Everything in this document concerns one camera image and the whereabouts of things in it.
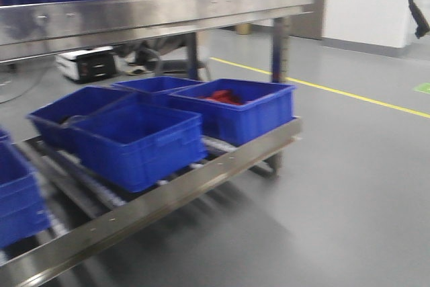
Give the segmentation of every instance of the metal shelf frame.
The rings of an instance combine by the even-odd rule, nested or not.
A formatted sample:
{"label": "metal shelf frame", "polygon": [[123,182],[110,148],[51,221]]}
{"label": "metal shelf frame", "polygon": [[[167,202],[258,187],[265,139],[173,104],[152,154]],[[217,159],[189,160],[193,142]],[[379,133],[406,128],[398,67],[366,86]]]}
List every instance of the metal shelf frame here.
{"label": "metal shelf frame", "polygon": [[[272,81],[284,82],[288,17],[305,13],[303,6],[309,3],[312,0],[109,0],[0,7],[0,63],[187,34],[189,77],[195,79],[196,32],[274,19]],[[91,220],[0,264],[0,285],[40,286],[262,161],[276,172],[281,167],[280,151],[301,130],[302,121],[296,118],[119,207],[83,198],[65,175],[73,166],[59,171],[53,166],[55,158],[49,160],[46,151],[35,146],[36,139],[18,144],[43,177]],[[97,207],[105,208],[101,212]]]}

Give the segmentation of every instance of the stainless steel rack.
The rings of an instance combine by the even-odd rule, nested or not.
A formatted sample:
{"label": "stainless steel rack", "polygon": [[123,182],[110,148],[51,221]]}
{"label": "stainless steel rack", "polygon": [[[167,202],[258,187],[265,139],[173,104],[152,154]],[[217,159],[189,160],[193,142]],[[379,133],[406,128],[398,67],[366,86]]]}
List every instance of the stainless steel rack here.
{"label": "stainless steel rack", "polygon": [[[78,48],[187,34],[189,76],[197,76],[196,32],[274,19],[272,80],[287,71],[288,16],[312,0],[109,0],[0,7],[0,63]],[[212,158],[182,169],[142,194],[115,192],[73,158],[39,143],[18,148],[38,168],[52,228],[21,251],[0,254],[0,285],[40,286],[84,259],[196,199],[230,177],[266,161],[276,172],[280,151],[301,132],[301,119],[251,142],[223,149],[208,139]],[[55,198],[62,194],[63,202]],[[70,208],[85,220],[67,216]]]}

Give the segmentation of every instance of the black cable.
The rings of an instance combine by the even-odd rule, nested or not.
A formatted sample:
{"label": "black cable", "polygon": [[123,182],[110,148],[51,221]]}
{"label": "black cable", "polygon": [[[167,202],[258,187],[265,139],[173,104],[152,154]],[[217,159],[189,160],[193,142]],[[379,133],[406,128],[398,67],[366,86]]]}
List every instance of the black cable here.
{"label": "black cable", "polygon": [[419,9],[414,0],[408,0],[409,9],[411,10],[412,17],[417,23],[417,31],[415,32],[415,36],[417,38],[423,37],[425,34],[430,32],[430,26],[428,21],[425,19],[423,12]]}
{"label": "black cable", "polygon": [[33,85],[31,87],[29,87],[28,89],[26,89],[24,92],[16,95],[15,97],[12,97],[10,99],[7,99],[5,101],[0,101],[0,104],[6,104],[7,102],[13,101],[15,99],[18,99],[19,97],[24,96],[25,94],[27,94],[28,92],[30,92],[31,90],[33,90],[35,87],[37,87],[39,85],[39,83],[41,82],[43,76],[45,76],[46,72],[48,70],[45,70],[44,72],[39,74],[39,77],[36,79],[36,82],[33,83]]}

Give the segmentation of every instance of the green floor marking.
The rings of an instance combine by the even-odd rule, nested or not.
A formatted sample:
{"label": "green floor marking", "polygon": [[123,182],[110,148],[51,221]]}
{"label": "green floor marking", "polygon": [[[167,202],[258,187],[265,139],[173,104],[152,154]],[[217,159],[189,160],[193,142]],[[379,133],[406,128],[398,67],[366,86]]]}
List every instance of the green floor marking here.
{"label": "green floor marking", "polygon": [[430,83],[423,83],[414,88],[415,91],[430,94]]}

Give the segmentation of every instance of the yellow floor line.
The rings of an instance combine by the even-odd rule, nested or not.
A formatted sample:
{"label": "yellow floor line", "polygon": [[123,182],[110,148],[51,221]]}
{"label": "yellow floor line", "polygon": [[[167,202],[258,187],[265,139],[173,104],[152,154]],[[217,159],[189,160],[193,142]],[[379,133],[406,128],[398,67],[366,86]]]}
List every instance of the yellow floor line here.
{"label": "yellow floor line", "polygon": [[[263,73],[263,74],[266,74],[266,75],[271,75],[271,73],[269,71],[265,71],[265,70],[262,70],[262,69],[257,69],[255,67],[249,67],[249,66],[244,65],[244,64],[238,64],[238,63],[230,62],[229,60],[223,60],[223,59],[217,58],[217,57],[211,57],[210,59],[211,60],[215,60],[216,62],[220,62],[220,63],[232,65],[234,67],[240,67],[242,69],[247,69],[247,70],[255,71],[255,72],[258,72],[258,73]],[[379,100],[370,99],[369,97],[364,97],[362,95],[358,95],[358,94],[354,94],[354,93],[349,93],[349,92],[342,91],[342,90],[332,89],[331,87],[325,87],[324,85],[319,85],[319,84],[315,84],[315,83],[311,83],[311,82],[307,82],[307,81],[303,81],[303,80],[299,80],[299,79],[294,79],[292,77],[288,77],[287,80],[291,81],[291,82],[294,82],[294,83],[307,85],[309,87],[314,87],[316,89],[321,89],[321,90],[324,90],[324,91],[328,91],[328,92],[332,92],[332,93],[344,95],[345,97],[353,97],[354,99],[358,99],[358,100],[361,100],[361,101],[369,102],[371,104],[377,104],[379,106],[383,106],[383,107],[386,107],[386,108],[391,108],[391,109],[398,110],[398,111],[401,111],[401,112],[406,112],[408,114],[414,114],[416,116],[420,116],[420,117],[424,117],[424,118],[429,118],[430,119],[430,114],[426,114],[425,112],[416,111],[416,110],[412,110],[412,109],[408,109],[408,108],[396,106],[394,104],[387,104],[386,102],[382,102],[382,101],[379,101]]]}

